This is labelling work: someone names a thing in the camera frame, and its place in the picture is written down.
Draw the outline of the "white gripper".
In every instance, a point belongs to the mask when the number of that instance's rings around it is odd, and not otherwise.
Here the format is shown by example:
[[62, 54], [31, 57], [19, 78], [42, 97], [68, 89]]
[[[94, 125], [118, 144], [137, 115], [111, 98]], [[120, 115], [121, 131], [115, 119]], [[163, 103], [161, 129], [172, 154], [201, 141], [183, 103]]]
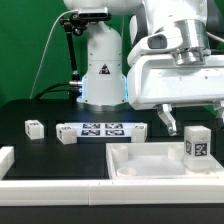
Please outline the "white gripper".
[[172, 106], [209, 104], [216, 111], [216, 129], [224, 131], [224, 55], [206, 58], [204, 65], [177, 66], [170, 54], [141, 57], [127, 77], [128, 101], [136, 110], [157, 107], [168, 134], [178, 133]]

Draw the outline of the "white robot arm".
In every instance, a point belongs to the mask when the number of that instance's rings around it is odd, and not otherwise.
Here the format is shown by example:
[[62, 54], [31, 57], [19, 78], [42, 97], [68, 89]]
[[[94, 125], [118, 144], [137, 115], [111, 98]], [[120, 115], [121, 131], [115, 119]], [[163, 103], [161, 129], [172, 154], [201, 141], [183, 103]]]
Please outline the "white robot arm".
[[209, 43], [224, 32], [215, 0], [63, 1], [74, 34], [88, 33], [80, 103], [155, 109], [171, 135], [174, 107], [211, 104], [224, 128], [224, 55]]

